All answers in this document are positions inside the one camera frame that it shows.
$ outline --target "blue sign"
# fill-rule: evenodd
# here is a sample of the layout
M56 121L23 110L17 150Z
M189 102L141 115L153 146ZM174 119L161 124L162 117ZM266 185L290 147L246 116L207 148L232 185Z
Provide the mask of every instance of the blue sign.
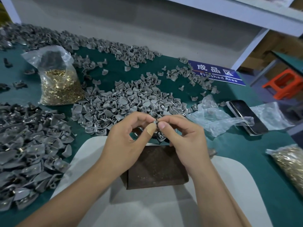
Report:
M210 75L209 79L211 80L246 86L241 77L233 69L197 61L188 61L188 63L193 67L193 72L195 72L198 76L206 77Z

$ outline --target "orange plastic stool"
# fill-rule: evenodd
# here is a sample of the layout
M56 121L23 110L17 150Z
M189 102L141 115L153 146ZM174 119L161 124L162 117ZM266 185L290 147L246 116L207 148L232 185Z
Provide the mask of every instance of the orange plastic stool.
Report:
M280 100L284 97L290 99L303 89L303 78L289 68L268 81L262 87L265 88L269 86L277 92L274 95L275 99Z

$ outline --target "fingernail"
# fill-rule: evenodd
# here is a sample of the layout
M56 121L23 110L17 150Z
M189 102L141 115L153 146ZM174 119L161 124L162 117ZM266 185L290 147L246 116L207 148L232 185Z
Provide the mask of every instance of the fingernail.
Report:
M160 129L163 129L165 126L166 126L166 123L165 123L165 122L163 122L163 121L158 122L158 127L159 127Z
M147 131L147 133L150 134L150 136L152 136L154 134L154 131L156 129L157 129L157 125L153 122L146 126L146 131Z

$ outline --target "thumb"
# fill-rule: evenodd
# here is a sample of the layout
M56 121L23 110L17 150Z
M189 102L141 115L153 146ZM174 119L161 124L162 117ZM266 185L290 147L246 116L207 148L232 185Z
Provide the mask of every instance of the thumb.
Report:
M164 121L159 122L158 127L160 131L169 139L169 141L172 142L174 146L180 140L180 138L182 138L179 134L175 132L172 126L169 125L167 122Z
M143 130L142 134L134 142L135 145L140 150L143 150L143 148L146 146L148 141L151 139L151 137L154 134L156 129L157 129L157 125L155 123L150 123L149 125L147 125L146 128Z

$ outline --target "clear plastic bag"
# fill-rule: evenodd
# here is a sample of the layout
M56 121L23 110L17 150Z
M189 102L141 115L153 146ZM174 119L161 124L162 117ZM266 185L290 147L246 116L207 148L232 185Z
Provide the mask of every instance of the clear plastic bag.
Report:
M61 46L46 46L23 53L22 56L38 69L42 90L39 103L50 106L65 105L76 103L85 97L72 65L74 59Z
M187 115L187 118L202 126L214 137L225 133L233 125L243 126L243 122L248 126L255 124L253 117L230 117L219 109L212 95L205 96L202 102L198 104L198 110Z
M277 150L267 149L266 153L273 157L303 196L303 150L294 144L280 147Z
M294 126L280 111L277 102L262 104L250 109L259 117L268 130L282 130Z

